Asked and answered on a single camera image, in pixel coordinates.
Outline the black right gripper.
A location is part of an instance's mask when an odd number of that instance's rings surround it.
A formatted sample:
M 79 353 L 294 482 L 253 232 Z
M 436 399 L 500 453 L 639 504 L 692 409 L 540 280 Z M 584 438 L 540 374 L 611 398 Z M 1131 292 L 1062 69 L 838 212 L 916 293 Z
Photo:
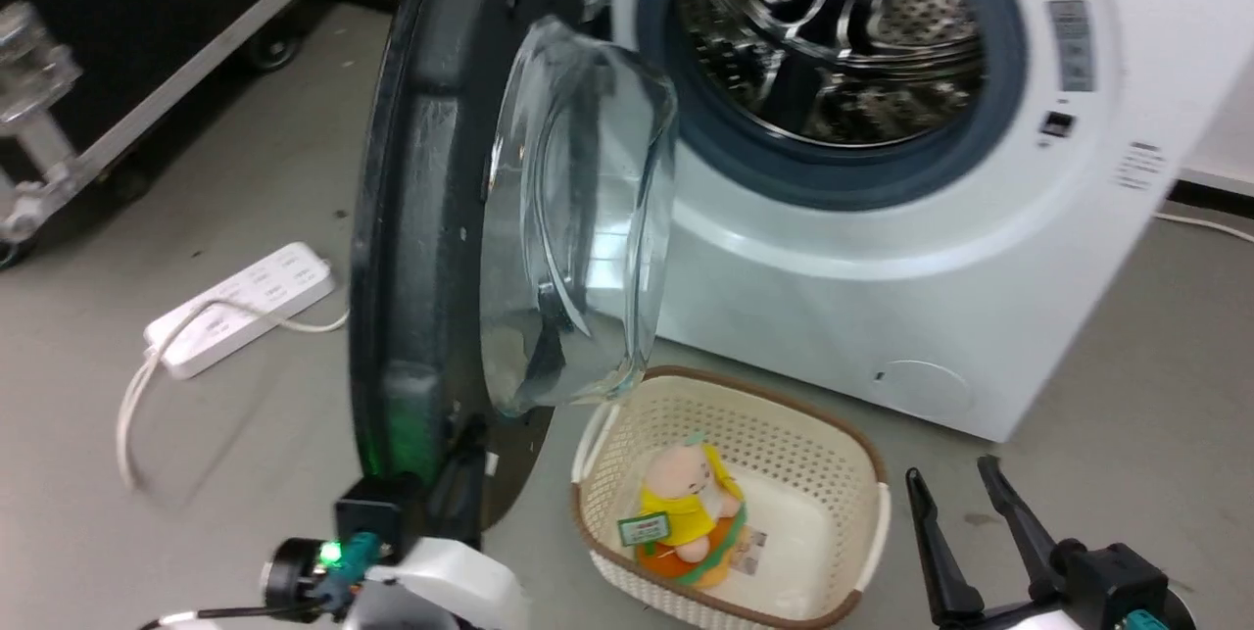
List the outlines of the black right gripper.
M 977 469 L 989 503 L 1002 515 L 1030 576 L 1035 604 L 1060 602 L 1078 630 L 1198 630 L 1166 574 L 1125 543 L 1088 548 L 1056 541 L 999 469 L 998 456 L 981 456 Z M 929 616 L 935 627 L 976 627 L 984 599 L 969 585 L 938 523 L 935 497 L 922 472 L 905 471 Z

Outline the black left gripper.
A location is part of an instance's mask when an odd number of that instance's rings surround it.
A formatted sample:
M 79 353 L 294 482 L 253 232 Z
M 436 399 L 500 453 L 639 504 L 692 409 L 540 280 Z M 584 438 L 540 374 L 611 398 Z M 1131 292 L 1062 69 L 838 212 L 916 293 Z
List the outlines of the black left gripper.
M 474 415 L 448 451 L 429 493 L 429 535 L 482 548 L 488 424 Z M 418 474 L 364 474 L 335 502 L 335 533 L 372 533 L 381 562 L 399 562 L 424 532 L 428 487 Z

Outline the black washing machine door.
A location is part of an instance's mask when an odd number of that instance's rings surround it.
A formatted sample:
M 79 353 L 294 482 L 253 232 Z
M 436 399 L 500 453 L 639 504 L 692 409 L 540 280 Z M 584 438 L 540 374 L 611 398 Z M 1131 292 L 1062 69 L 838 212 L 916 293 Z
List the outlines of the black washing machine door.
M 678 98 L 612 0 L 400 0 L 364 144 L 350 397 L 362 474 L 436 478 L 489 425 L 485 530 L 553 410 L 618 402 L 658 335 Z

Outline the white front-load washing machine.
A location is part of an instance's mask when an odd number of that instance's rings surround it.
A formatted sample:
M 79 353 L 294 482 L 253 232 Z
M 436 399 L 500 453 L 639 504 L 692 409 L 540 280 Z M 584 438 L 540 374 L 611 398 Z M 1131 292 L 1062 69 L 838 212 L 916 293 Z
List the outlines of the white front-load washing machine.
M 1254 0 L 609 0 L 678 95 L 660 334 L 1008 440 L 1254 60 Z

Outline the cream plastic laundry basket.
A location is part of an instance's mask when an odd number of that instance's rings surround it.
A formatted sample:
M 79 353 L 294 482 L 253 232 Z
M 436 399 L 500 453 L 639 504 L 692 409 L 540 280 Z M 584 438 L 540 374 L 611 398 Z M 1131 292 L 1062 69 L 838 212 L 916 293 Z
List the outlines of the cream plastic laundry basket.
M 739 518 L 686 563 L 632 545 L 645 472 L 702 435 L 744 494 Z M 863 599 L 892 527 L 887 469 L 845 420 L 735 376 L 655 366 L 588 420 L 571 472 L 572 517 L 601 577 L 698 630 L 835 630 Z

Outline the yellow plush doll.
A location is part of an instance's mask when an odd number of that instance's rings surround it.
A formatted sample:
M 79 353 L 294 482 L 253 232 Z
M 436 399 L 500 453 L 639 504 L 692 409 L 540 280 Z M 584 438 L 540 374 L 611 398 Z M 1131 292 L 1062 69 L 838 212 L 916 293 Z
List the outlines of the yellow plush doll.
M 744 491 L 698 432 L 655 453 L 614 531 L 641 569 L 696 590 L 722 584 L 752 540 Z

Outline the white power strip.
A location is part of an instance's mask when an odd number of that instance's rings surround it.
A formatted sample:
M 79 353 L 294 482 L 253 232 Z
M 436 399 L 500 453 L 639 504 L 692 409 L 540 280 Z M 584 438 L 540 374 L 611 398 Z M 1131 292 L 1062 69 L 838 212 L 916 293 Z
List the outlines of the white power strip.
M 161 355 L 171 376 L 187 380 L 260 339 L 277 320 L 327 297 L 335 289 L 326 260 L 292 242 L 157 318 L 144 330 L 145 354 Z

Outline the black caster wheel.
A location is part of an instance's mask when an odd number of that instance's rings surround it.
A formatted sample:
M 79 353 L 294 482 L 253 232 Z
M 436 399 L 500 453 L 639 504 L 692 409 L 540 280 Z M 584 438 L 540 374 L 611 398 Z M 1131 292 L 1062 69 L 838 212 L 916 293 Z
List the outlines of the black caster wheel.
M 301 51 L 303 35 L 288 23 L 272 20 L 240 48 L 241 63 L 255 73 L 273 73 L 288 65 Z

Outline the black flight case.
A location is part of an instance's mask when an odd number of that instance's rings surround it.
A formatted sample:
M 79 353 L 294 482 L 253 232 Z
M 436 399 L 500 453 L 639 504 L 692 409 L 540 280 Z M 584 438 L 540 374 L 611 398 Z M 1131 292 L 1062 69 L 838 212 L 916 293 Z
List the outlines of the black flight case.
M 241 63 L 240 48 L 265 24 L 301 31 L 293 20 L 300 0 L 0 0 L 0 9 L 14 1 L 36 8 L 82 70 L 51 108 L 82 162 L 71 200 L 117 179 L 130 148 L 206 77 Z M 26 259 L 51 217 L 24 243 L 0 242 L 0 271 Z

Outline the clear plastic fixture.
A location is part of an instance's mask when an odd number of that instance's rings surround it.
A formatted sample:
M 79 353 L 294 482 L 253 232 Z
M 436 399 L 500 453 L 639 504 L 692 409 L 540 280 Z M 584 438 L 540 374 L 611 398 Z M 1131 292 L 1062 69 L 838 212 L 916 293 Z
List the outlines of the clear plastic fixture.
M 0 242 L 24 243 L 82 187 L 82 162 L 51 114 L 82 74 L 28 1 L 0 9 Z

